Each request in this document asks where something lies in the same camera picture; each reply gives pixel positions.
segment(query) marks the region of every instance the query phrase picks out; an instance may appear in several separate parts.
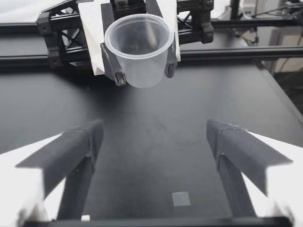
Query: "clear plastic cup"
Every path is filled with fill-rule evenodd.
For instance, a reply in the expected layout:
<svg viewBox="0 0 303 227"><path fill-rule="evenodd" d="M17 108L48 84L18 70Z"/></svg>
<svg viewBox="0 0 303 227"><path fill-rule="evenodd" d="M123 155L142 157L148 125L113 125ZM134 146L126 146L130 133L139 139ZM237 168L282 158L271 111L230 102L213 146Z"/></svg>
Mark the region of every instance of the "clear plastic cup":
<svg viewBox="0 0 303 227"><path fill-rule="evenodd" d="M173 40L174 32L163 18L151 14L123 17L105 33L105 44L117 56L126 81L140 88L161 81Z"/></svg>

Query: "cable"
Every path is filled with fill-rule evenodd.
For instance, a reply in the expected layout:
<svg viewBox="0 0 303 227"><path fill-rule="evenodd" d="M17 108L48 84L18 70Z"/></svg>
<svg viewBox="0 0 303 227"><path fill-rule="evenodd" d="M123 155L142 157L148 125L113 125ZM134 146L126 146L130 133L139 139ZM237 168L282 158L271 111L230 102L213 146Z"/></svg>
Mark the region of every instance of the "cable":
<svg viewBox="0 0 303 227"><path fill-rule="evenodd" d="M178 21L180 23L182 23L185 27L192 29L193 27L190 26L188 23L186 23L186 21L188 20L188 18L190 17L190 12L187 14L187 16L182 20L180 17L177 17Z"/></svg>
<svg viewBox="0 0 303 227"><path fill-rule="evenodd" d="M276 9L272 9L272 10L268 10L268 11L265 11L265 12L262 12L262 13L257 13L257 14L251 15L251 17L256 17L256 16L259 16L259 15L279 11L279 10L282 10L282 9L289 9L289 8L296 7L296 6L303 6L303 3L295 3L295 4L292 4L292 5L282 6L282 7L276 8Z"/></svg>
<svg viewBox="0 0 303 227"><path fill-rule="evenodd" d="M179 17L177 17L178 21L183 24L185 27L192 29L193 27L190 26L188 23L186 23L185 21L181 20Z"/></svg>
<svg viewBox="0 0 303 227"><path fill-rule="evenodd" d="M300 34L300 36L299 36L299 40L298 40L298 42L297 42L297 46L300 44L302 38L303 38L303 29L302 29L302 32L301 32L301 34ZM282 64L280 70L278 71L278 73L282 72L282 70L283 70L284 66L286 65L286 63L288 62L288 60L289 60L289 58L287 58L287 59L283 62L283 64Z"/></svg>

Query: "cup rim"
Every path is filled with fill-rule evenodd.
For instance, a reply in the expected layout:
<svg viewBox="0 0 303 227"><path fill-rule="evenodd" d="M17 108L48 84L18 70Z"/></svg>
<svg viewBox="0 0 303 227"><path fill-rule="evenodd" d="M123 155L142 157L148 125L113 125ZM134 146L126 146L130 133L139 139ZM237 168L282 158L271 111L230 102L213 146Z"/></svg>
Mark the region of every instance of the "cup rim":
<svg viewBox="0 0 303 227"><path fill-rule="evenodd" d="M123 53L119 50L117 50L116 48L114 48L111 44L111 40L110 40L110 34L113 32L113 30L119 25L121 24L123 21L125 20L129 20L132 18L138 18L138 17L145 17L145 18L151 18L154 21L158 22L159 24L161 24L162 26L164 26L168 33L168 39L166 41L166 43L159 48L156 51L150 52L150 53L145 53L145 54L127 54L127 53ZM126 59L133 59L133 60L140 60L140 59L148 59L148 58L152 58L155 57L163 52L165 52L173 43L174 40L174 32L170 30L169 26L167 25L167 23L165 22L165 20L159 16L153 15L153 14L134 14L134 15L129 15L126 17L123 17L121 19L116 20L114 23L112 23L108 29L105 32L105 45L107 46L107 48L114 53L117 56L120 56L122 58L126 58Z"/></svg>

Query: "black tabletop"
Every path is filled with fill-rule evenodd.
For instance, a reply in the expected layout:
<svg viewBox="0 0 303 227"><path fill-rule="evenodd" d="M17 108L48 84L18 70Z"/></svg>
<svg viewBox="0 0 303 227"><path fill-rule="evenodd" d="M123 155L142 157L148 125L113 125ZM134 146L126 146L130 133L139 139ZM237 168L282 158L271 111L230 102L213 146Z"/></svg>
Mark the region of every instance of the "black tabletop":
<svg viewBox="0 0 303 227"><path fill-rule="evenodd" d="M205 48L241 45L220 34ZM45 52L35 37L2 37L0 48ZM209 118L303 146L301 115L252 62L182 66L147 89L83 72L0 74L2 153L95 118L105 123L105 140L85 208L92 219L231 216L206 141ZM175 192L187 192L190 206L175 207Z"/></svg>

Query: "black metal frame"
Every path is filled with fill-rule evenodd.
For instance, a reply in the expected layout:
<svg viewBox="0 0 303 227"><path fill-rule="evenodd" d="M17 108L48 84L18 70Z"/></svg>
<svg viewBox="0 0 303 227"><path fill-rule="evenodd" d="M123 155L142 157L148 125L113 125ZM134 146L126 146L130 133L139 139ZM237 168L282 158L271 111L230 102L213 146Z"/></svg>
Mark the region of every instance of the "black metal frame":
<svg viewBox="0 0 303 227"><path fill-rule="evenodd" d="M179 43L187 44L201 41L209 43L213 40L213 27L215 29L225 28L256 28L258 26L301 26L300 20L295 16L275 17L275 18L255 18L250 20L237 20L234 16L239 8L239 1L232 0L232 20L212 20L210 24L210 11L213 9L212 0L178 0L177 11L190 11L189 21L186 17L178 23L179 26ZM58 69L62 66L67 67L79 61L87 61L89 65L89 54L85 46L80 15L78 13L76 0L66 0L65 2L53 6L42 12L37 26L33 24L0 24L0 34L16 34L18 32L38 32L45 38L48 48L46 55L29 55L29 56L0 56L0 70L31 67L50 67ZM72 8L71 13L62 13L62 9ZM114 19L133 13L146 12L145 4L142 0L134 0L133 5L128 7L113 8ZM64 43L62 36L69 40ZM221 50L202 50L202 51L182 51L182 61L219 61L219 60L273 60L277 58L302 57L303 50L301 47L265 47L265 48L245 48L245 49L221 49ZM172 66L167 73L168 77L173 75L176 64ZM116 83L123 83L123 76L119 73L121 70L115 70L110 77L114 78Z"/></svg>

